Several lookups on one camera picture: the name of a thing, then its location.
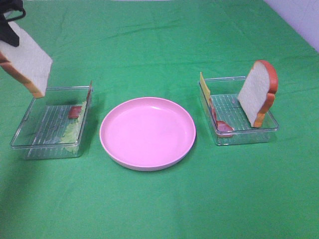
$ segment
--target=bread slice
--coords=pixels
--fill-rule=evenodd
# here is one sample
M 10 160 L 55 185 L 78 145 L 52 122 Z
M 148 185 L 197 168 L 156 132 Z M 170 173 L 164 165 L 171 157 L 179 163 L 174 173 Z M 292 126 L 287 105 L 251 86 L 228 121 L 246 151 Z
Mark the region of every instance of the bread slice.
M 15 22 L 10 27 L 19 36 L 18 47 L 0 41 L 0 65 L 24 84 L 35 98 L 45 96 L 52 59 Z
M 251 127 L 261 127 L 265 113 L 275 100 L 278 77 L 275 68 L 265 60 L 258 60 L 250 70 L 238 94 Z

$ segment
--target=pink plate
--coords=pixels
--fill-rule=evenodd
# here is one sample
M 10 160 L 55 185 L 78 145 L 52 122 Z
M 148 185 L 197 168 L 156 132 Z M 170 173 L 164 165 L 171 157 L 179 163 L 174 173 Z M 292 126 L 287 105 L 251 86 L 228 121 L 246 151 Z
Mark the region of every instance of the pink plate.
M 100 127 L 100 141 L 120 165 L 156 171 L 179 162 L 196 137 L 190 114 L 162 98 L 144 97 L 112 109 Z

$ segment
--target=plastic tray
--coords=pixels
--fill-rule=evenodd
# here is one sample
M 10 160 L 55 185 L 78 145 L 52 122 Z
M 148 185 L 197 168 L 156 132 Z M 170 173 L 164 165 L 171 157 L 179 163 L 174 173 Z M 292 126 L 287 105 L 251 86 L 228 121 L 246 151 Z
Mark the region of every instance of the plastic tray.
M 205 79 L 200 73 L 200 77 L 210 91 L 209 97 L 216 111 L 215 117 L 206 100 L 205 89 L 199 81 L 202 106 L 217 145 L 261 143 L 275 138 L 274 133 L 279 125 L 271 112 L 266 113 L 260 128 L 253 128 L 237 100 L 237 95 L 245 82 L 245 76 Z M 226 122 L 232 129 L 221 130 L 217 126 L 218 121 Z
M 16 130 L 11 147 L 23 159 L 78 157 L 91 103 L 91 87 L 52 87 L 44 98 L 33 98 Z M 73 106 L 85 107 L 77 119 L 68 114 Z M 65 133 L 72 128 L 72 137 Z

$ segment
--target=green fabric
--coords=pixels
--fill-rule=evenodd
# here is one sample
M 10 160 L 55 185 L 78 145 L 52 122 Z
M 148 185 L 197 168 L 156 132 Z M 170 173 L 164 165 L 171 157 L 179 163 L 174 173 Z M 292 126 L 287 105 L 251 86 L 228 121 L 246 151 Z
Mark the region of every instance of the green fabric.
M 9 142 L 31 100 L 0 71 L 0 238 L 319 237 L 319 55 L 261 0 L 24 1 L 17 23 L 53 58 L 49 86 L 93 81 L 79 158 L 23 161 Z M 216 146 L 199 100 L 205 77 L 279 76 L 276 141 Z M 156 96 L 192 115 L 197 139 L 178 164 L 138 172 L 99 140 L 104 116 Z

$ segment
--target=clear plastic container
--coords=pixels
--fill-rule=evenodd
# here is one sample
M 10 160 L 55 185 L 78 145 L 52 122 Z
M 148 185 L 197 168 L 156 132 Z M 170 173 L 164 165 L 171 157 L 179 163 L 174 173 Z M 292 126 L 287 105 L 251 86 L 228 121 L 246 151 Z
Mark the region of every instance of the clear plastic container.
M 23 159 L 69 158 L 82 155 L 83 131 L 91 103 L 91 86 L 52 87 L 33 98 L 11 141 Z M 77 119 L 69 111 L 81 106 Z
M 253 128 L 245 112 L 237 100 L 246 77 L 207 78 L 202 76 L 210 91 L 209 97 L 216 114 L 212 113 L 210 104 L 205 97 L 205 86 L 199 82 L 200 97 L 206 118 L 217 145 L 234 145 L 269 142 L 275 138 L 279 125 L 274 116 L 268 111 L 260 128 Z M 231 129 L 218 128 L 217 122 L 225 122 Z

